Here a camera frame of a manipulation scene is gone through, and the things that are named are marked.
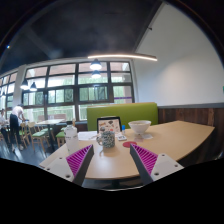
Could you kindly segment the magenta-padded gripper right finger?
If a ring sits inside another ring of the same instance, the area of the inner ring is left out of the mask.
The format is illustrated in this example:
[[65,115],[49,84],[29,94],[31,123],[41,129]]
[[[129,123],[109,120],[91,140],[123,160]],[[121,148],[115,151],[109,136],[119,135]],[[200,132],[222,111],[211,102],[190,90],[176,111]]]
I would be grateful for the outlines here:
[[130,154],[144,185],[183,169],[183,166],[165,153],[159,155],[141,146],[131,144]]

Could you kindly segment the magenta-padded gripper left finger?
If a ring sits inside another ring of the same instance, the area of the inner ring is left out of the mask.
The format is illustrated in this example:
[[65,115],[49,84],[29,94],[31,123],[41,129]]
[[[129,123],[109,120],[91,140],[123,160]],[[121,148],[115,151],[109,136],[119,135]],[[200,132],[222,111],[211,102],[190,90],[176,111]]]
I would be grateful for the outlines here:
[[93,155],[93,145],[88,145],[67,157],[55,159],[45,171],[81,186]]

